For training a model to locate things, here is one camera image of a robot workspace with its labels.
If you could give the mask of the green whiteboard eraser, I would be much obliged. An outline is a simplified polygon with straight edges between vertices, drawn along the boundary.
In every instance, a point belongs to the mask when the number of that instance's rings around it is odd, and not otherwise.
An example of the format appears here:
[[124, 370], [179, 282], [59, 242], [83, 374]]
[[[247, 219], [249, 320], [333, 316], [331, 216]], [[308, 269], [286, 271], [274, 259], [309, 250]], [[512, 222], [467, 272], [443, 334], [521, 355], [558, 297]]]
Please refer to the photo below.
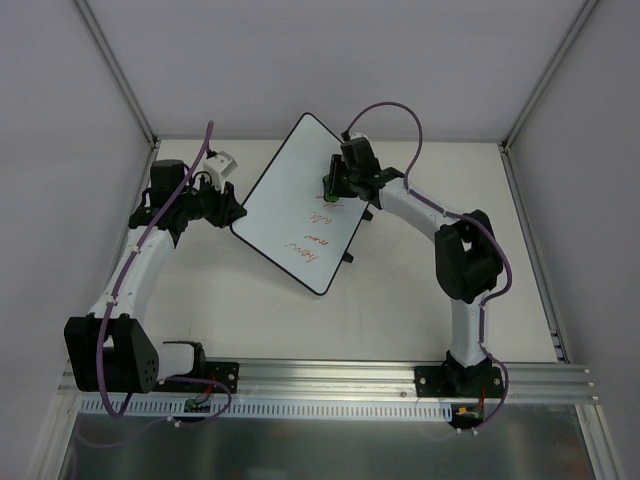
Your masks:
[[340, 200], [339, 187], [340, 176], [336, 174], [325, 175], [322, 179], [323, 199], [328, 203], [337, 203]]

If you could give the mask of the black framed whiteboard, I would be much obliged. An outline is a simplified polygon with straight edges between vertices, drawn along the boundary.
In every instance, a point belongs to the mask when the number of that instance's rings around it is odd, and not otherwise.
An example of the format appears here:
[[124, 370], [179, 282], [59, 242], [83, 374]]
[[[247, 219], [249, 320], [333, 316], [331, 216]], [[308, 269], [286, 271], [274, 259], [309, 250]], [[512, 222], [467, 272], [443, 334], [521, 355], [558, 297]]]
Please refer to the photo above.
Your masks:
[[323, 177], [340, 140], [306, 112], [246, 196], [247, 215], [231, 232], [308, 290], [323, 296], [363, 220], [367, 205], [323, 197]]

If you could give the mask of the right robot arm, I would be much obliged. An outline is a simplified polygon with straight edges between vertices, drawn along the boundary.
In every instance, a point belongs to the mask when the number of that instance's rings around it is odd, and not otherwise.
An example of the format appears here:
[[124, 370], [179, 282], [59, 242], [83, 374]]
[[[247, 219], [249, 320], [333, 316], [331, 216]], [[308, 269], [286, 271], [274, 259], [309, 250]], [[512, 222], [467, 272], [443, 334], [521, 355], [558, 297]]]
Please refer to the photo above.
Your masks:
[[380, 166], [364, 136], [344, 136], [340, 150], [323, 179], [324, 199], [358, 198], [402, 219], [434, 245], [436, 279], [451, 300], [452, 340], [426, 386], [443, 396], [480, 395], [493, 368], [485, 346], [485, 300], [504, 268], [488, 216], [450, 212], [411, 190], [405, 174]]

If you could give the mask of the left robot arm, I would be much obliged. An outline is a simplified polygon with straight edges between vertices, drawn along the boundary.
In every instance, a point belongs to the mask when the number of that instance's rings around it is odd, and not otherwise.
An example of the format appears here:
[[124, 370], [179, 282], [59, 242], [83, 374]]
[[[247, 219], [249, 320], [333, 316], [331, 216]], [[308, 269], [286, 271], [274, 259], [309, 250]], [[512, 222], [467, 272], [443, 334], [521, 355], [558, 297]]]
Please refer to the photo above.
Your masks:
[[188, 173], [177, 159], [157, 160], [148, 187], [131, 214], [125, 249], [104, 293], [84, 316], [70, 318], [64, 339], [79, 390], [109, 393], [151, 392], [174, 378], [187, 391], [208, 379], [201, 343], [153, 343], [143, 329], [151, 293], [189, 223], [205, 220], [226, 228], [245, 216], [230, 173], [237, 163], [213, 152], [202, 170]]

